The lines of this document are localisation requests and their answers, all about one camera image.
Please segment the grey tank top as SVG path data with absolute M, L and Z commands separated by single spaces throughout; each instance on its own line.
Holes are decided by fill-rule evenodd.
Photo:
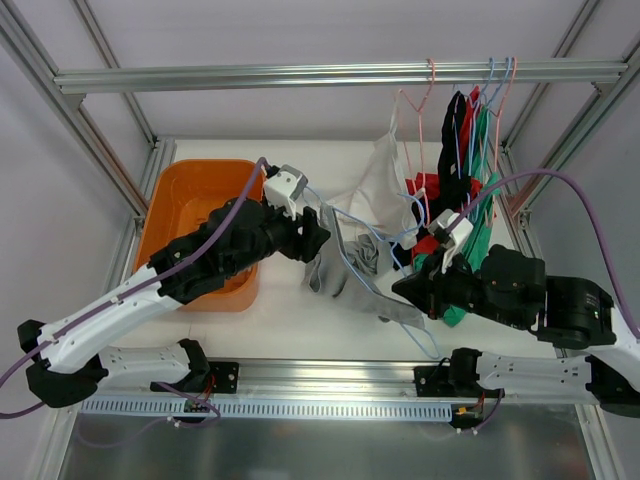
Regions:
M 306 265 L 302 284 L 343 308 L 422 328 L 420 310 L 390 297 L 376 285 L 391 270 L 390 248 L 369 234 L 346 240 L 336 210 L 329 205 L 320 207 L 319 223 L 330 232 L 330 238 Z

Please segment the white tank top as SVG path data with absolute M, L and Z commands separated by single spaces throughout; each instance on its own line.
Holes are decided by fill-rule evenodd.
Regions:
M 388 131 L 374 143 L 369 161 L 353 190 L 329 201 L 346 239 L 361 234 L 396 240 L 409 250 L 416 244 L 418 214 L 405 182 L 396 132 L 399 106 L 393 105 Z

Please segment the red tank top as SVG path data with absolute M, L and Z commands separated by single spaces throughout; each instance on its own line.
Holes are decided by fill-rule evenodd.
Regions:
M 407 179 L 406 186 L 411 195 L 422 187 L 426 199 L 420 205 L 435 220 L 444 210 L 459 212 L 481 190 L 483 184 L 474 179 L 468 166 L 469 144 L 473 117 L 478 119 L 472 102 L 480 95 L 476 86 L 470 98 L 456 92 L 450 100 L 441 128 L 441 151 L 437 163 L 437 173 L 418 173 L 414 179 Z

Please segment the black tank top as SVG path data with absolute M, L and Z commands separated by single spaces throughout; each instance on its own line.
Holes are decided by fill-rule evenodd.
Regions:
M 471 102 L 461 92 L 456 92 L 449 102 L 441 129 L 442 148 L 438 160 L 437 174 L 418 173 L 414 179 L 417 188 L 426 187 L 426 196 L 430 218 L 433 220 L 445 209 L 456 212 L 473 200 L 484 185 L 476 178 L 469 176 L 466 163 L 468 145 L 471 134 Z M 466 241 L 462 253 L 473 269 L 479 268 L 488 252 L 490 229 L 481 220 L 474 224 L 472 234 Z M 438 243 L 430 235 L 426 227 L 421 227 L 414 235 L 417 244 L 410 250 L 401 245 L 393 246 L 391 252 L 395 256 L 393 269 L 412 266 L 420 268 L 426 257 L 435 251 Z

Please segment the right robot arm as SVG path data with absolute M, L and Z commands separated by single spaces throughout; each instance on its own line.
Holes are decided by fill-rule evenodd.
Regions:
M 543 260 L 494 245 L 477 270 L 462 255 L 446 265 L 437 252 L 392 290 L 433 320 L 457 307 L 570 354 L 533 359 L 457 348 L 436 377 L 437 392 L 574 400 L 638 417 L 639 340 L 596 283 L 549 276 Z

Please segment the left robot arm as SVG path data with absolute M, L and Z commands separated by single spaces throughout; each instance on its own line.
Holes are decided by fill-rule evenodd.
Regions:
M 115 341 L 157 316 L 220 291 L 276 253 L 308 263 L 329 237 L 310 207 L 291 217 L 285 208 L 266 202 L 228 201 L 79 312 L 54 323 L 22 323 L 17 329 L 20 346 L 32 360 L 26 369 L 29 390 L 43 404 L 61 408 L 104 388 L 204 389 L 211 367 L 197 341 L 182 339 L 158 348 L 123 348 Z

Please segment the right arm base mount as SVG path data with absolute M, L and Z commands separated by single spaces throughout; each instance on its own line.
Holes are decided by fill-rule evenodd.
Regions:
M 499 397 L 498 389 L 486 389 L 477 381 L 454 379 L 448 365 L 419 365 L 413 368 L 416 395 L 422 398 L 477 398 L 485 395 Z

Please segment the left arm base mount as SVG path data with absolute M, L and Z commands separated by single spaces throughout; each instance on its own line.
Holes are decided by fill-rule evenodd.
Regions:
M 185 379 L 170 384 L 170 387 L 188 394 L 236 394 L 240 364 L 234 361 L 209 361 L 208 365 L 206 373 L 189 374 Z

